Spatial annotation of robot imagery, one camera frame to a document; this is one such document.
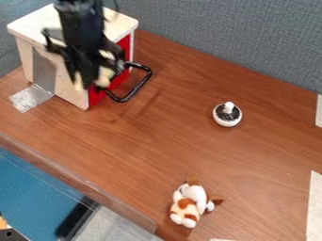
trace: black handle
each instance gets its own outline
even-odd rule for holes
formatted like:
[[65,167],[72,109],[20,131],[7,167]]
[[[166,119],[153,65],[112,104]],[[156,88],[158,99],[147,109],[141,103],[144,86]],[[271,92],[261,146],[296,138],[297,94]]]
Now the black handle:
[[127,94],[125,94],[124,97],[119,97],[115,95],[111,90],[105,90],[106,95],[108,95],[113,101],[118,103],[125,103],[134,97],[137,92],[149,81],[149,79],[153,76],[153,71],[148,66],[144,66],[138,63],[133,62],[125,62],[125,69],[128,68],[135,68],[140,69],[142,71],[147,72],[147,75],[145,75],[140,82],[138,82]]

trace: metal plate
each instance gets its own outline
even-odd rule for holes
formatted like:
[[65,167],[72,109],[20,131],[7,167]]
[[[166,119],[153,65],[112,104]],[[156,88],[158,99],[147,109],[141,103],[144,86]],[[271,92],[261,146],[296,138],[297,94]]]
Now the metal plate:
[[33,85],[12,96],[12,101],[24,113],[52,98],[55,94],[56,66],[33,49]]

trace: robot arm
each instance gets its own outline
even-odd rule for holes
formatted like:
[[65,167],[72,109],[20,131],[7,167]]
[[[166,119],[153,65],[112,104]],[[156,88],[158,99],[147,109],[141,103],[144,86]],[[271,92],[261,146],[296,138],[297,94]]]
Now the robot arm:
[[[119,5],[116,0],[114,2],[116,11],[119,11]],[[59,14],[62,29],[45,28],[41,33],[46,38],[47,51],[63,57],[73,83],[79,72],[84,89],[95,85],[98,90],[103,89],[114,101],[126,102],[151,78],[153,73],[149,67],[126,62],[124,51],[104,34],[102,0],[55,0],[54,7]],[[62,40],[66,46],[54,44],[51,39]],[[102,55],[102,52],[110,53],[113,57]],[[124,97],[118,97],[105,89],[105,85],[99,85],[101,68],[112,72],[108,76],[109,83],[130,67],[141,69],[148,74]]]

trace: white and brown plush dog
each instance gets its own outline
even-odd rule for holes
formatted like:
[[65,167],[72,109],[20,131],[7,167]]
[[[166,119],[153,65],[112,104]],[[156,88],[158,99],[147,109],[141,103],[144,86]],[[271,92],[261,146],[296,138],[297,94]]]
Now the white and brown plush dog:
[[220,196],[210,198],[198,179],[193,177],[173,193],[173,202],[170,219],[178,225],[192,229],[205,211],[214,211],[215,205],[220,205],[223,199]]

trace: plush toy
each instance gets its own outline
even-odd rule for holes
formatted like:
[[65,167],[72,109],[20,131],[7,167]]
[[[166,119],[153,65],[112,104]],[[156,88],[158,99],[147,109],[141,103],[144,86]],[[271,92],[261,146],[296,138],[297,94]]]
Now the plush toy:
[[196,177],[191,177],[173,193],[170,219],[189,229],[196,227],[201,215],[215,210],[223,199],[220,196],[207,195]]

